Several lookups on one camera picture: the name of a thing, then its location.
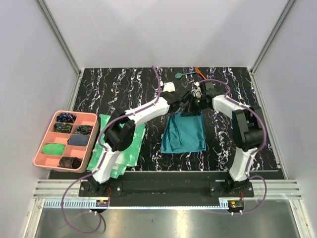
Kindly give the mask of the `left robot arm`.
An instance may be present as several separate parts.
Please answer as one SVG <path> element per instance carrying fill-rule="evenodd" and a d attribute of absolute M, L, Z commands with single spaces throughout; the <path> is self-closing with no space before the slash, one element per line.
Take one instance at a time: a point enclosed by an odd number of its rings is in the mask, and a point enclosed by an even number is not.
<path fill-rule="evenodd" d="M 160 116 L 173 115 L 185 109 L 192 94 L 181 89 L 180 92 L 161 92 L 155 99 L 130 110 L 116 109 L 105 128 L 98 136 L 98 144 L 102 147 L 97 166 L 92 170 L 94 181 L 90 191 L 95 196 L 106 193 L 106 181 L 110 178 L 111 170 L 121 154 L 133 142 L 135 130 L 142 124 Z"/>

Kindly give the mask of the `teal satin napkin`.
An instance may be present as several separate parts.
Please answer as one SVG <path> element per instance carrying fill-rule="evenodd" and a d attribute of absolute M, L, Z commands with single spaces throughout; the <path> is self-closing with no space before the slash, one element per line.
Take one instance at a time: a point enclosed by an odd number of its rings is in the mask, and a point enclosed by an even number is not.
<path fill-rule="evenodd" d="M 162 136 L 163 154 L 195 153 L 206 151 L 203 116 L 169 116 Z"/>

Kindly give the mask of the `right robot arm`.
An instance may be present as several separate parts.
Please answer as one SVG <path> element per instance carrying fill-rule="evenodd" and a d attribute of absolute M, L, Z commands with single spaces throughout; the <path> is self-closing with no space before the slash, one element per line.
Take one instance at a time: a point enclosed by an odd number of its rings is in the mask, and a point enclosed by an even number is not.
<path fill-rule="evenodd" d="M 242 192 L 241 182 L 249 179 L 251 163 L 266 145 L 267 131 L 259 106 L 248 106 L 229 97 L 230 87 L 218 80 L 207 79 L 195 83 L 188 112 L 198 114 L 210 108 L 231 119 L 236 152 L 229 169 L 231 181 L 225 184 L 229 196 Z"/>

